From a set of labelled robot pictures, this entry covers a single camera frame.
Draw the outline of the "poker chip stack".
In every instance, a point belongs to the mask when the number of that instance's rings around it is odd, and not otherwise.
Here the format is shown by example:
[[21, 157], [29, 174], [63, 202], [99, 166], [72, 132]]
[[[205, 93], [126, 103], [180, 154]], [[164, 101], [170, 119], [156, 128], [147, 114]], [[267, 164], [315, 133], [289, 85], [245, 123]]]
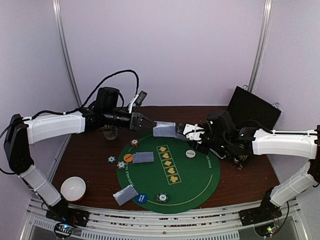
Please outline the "poker chip stack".
[[158, 203], [166, 203], [168, 200], [169, 196], [164, 192], [160, 192], [156, 195], [156, 201]]
[[132, 146], [133, 148], [136, 148], [136, 147], [139, 146], [139, 141], [138, 141], [137, 139], [132, 139], [132, 140], [130, 141], [130, 144], [131, 144], [131, 146]]

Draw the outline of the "card pulled from deck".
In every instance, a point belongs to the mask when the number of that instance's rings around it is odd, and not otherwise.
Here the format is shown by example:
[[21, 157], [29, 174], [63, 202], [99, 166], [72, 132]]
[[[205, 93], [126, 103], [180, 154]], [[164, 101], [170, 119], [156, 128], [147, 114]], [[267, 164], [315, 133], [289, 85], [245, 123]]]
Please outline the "card pulled from deck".
[[156, 121], [152, 129], [154, 137], [174, 138], [176, 136], [176, 123], [168, 121]]

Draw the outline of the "teal chip off mat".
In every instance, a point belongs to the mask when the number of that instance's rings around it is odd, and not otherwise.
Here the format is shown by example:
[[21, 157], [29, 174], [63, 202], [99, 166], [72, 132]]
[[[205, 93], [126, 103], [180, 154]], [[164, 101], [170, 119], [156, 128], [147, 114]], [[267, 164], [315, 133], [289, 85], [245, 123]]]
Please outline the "teal chip off mat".
[[117, 161], [117, 158], [114, 155], [111, 155], [107, 158], [108, 163], [115, 163]]

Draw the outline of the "poker chip stack front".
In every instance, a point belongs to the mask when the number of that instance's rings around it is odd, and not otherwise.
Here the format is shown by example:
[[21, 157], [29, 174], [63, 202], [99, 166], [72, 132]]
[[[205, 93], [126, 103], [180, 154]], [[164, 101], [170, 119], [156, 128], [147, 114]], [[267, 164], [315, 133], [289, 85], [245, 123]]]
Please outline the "poker chip stack front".
[[169, 196], [164, 192], [160, 192], [156, 195], [156, 201], [158, 203], [166, 203], [168, 200]]

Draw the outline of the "playing card deck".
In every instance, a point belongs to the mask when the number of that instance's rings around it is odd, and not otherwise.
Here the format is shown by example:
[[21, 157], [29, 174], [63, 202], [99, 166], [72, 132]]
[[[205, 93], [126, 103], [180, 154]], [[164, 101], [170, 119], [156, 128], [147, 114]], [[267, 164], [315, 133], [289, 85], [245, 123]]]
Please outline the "playing card deck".
[[176, 133], [174, 138], [182, 141], [188, 140], [183, 134], [180, 134], [180, 133]]

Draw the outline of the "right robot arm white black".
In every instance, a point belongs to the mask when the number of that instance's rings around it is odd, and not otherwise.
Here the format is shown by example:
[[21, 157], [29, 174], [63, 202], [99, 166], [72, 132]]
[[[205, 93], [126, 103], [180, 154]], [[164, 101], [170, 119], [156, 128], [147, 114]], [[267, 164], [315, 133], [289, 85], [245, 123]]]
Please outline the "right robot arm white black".
[[259, 206], [256, 216], [268, 220], [276, 208], [320, 183], [320, 130], [277, 131], [261, 126], [234, 124], [226, 126], [210, 120], [205, 124], [181, 123], [176, 132], [186, 138], [191, 148], [200, 153], [212, 151], [218, 157], [233, 157], [242, 165], [252, 156], [279, 155], [302, 157], [307, 163], [284, 183], [273, 187], [267, 202]]

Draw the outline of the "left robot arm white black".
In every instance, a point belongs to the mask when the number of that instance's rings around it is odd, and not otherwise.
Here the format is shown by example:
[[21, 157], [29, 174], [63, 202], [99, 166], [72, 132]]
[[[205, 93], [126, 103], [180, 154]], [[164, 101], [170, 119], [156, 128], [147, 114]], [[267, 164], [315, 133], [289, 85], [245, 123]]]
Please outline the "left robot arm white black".
[[37, 117], [11, 117], [3, 142], [9, 175], [21, 177], [39, 197], [52, 208], [52, 213], [61, 222], [72, 218], [72, 211], [62, 194], [36, 166], [30, 146], [39, 142], [75, 134], [93, 132], [104, 126], [139, 131], [145, 126], [156, 125], [155, 121], [137, 111], [107, 110], [96, 112], [88, 108], [74, 113], [45, 114]]

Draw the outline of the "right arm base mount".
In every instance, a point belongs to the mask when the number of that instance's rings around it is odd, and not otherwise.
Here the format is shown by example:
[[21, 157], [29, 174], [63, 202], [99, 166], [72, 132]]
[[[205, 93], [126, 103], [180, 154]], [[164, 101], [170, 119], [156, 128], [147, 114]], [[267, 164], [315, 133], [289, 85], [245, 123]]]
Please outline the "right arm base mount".
[[279, 207], [255, 207], [239, 211], [239, 218], [243, 226], [254, 225], [281, 217], [282, 211]]

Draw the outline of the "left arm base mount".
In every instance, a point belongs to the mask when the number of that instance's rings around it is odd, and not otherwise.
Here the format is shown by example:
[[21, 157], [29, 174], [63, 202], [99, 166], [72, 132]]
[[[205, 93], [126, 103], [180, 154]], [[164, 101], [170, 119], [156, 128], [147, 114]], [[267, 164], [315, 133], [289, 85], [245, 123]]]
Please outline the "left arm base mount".
[[86, 210], [69, 207], [65, 201], [60, 201], [54, 206], [48, 205], [46, 218], [55, 220], [72, 227], [86, 227], [90, 213]]

